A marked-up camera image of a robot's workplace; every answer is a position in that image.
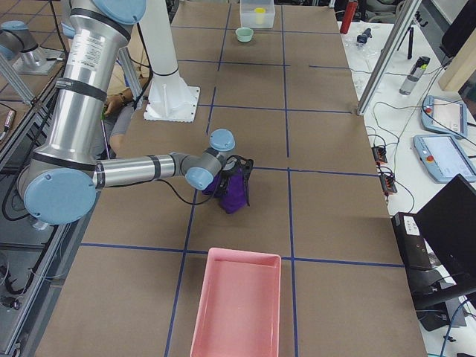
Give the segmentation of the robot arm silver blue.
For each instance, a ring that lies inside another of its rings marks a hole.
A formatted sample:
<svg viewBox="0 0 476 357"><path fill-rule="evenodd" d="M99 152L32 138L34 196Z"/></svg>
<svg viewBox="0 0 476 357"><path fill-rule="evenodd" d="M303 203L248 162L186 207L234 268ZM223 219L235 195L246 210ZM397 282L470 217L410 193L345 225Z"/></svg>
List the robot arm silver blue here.
<svg viewBox="0 0 476 357"><path fill-rule="evenodd" d="M53 61L47 60L47 52L19 20L1 24L1 54L18 74L47 75L56 62L55 57Z"/></svg>
<svg viewBox="0 0 476 357"><path fill-rule="evenodd" d="M147 120L192 121L199 89L180 76L164 1L73 1L70 20L75 34L65 73L56 83L53 125L18 181L19 195L33 218L49 225L75 222L91 210L97 191L105 187L182 176L204 190L233 167L235 140L226 129L215 130L199 156L172 152L95 161L92 142L112 71L134 25L141 28L151 67Z"/></svg>

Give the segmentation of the person's hand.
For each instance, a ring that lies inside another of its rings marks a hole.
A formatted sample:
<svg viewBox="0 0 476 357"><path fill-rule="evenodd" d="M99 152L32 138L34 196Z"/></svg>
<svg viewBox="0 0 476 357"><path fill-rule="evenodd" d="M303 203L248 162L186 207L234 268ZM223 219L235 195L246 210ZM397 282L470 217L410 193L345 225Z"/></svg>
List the person's hand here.
<svg viewBox="0 0 476 357"><path fill-rule="evenodd" d="M127 99L123 93L113 94L106 99L104 115L109 116L123 108L126 104Z"/></svg>

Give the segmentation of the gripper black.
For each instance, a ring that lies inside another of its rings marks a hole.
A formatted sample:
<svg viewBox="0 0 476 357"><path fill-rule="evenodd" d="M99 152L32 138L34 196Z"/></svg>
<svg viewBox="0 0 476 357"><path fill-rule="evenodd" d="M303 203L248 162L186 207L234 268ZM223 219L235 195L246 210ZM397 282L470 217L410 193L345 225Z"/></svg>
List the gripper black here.
<svg viewBox="0 0 476 357"><path fill-rule="evenodd" d="M239 164L234 163L228 170L223 170L220 176L219 188L227 188L231 179L239 173Z"/></svg>

